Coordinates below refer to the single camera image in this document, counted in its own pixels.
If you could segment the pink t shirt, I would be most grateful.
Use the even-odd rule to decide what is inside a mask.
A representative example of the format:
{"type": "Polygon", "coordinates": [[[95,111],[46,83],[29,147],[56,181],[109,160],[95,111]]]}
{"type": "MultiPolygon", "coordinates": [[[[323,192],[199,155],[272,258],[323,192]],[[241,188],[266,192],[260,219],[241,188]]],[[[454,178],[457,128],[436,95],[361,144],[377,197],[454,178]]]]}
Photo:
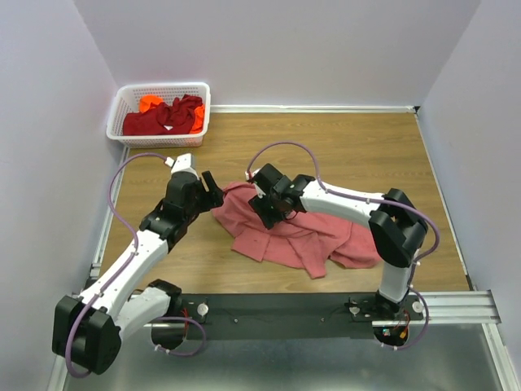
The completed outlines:
{"type": "Polygon", "coordinates": [[[381,262],[370,230],[323,213],[297,213],[269,230],[248,201],[256,195],[246,182],[224,190],[224,204],[213,217],[234,238],[231,249],[254,261],[305,270],[312,279],[326,276],[326,261],[349,269],[369,269],[381,262]]]}

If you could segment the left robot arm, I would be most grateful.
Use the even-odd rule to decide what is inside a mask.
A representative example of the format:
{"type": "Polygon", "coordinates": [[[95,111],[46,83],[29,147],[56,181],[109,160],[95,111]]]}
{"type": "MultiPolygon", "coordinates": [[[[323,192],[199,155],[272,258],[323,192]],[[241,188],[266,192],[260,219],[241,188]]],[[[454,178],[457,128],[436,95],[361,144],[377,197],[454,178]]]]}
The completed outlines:
{"type": "Polygon", "coordinates": [[[129,247],[109,270],[79,296],[55,307],[52,351],[70,375],[104,373],[122,345],[117,319],[142,277],[186,235],[201,213],[222,206],[224,193],[208,171],[173,171],[164,198],[146,215],[129,247]]]}

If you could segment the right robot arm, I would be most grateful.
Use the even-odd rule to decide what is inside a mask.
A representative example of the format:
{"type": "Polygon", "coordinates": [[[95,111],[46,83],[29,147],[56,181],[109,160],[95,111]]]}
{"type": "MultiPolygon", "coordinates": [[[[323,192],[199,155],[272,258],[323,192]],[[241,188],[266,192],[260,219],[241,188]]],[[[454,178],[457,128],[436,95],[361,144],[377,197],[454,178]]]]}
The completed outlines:
{"type": "Polygon", "coordinates": [[[271,164],[246,172],[256,195],[248,203],[268,230],[292,213],[321,213],[370,230],[383,276],[375,309],[388,315],[402,310],[418,255],[427,235],[427,219],[397,189],[385,194],[328,186],[318,177],[299,174],[290,179],[271,164]]]}

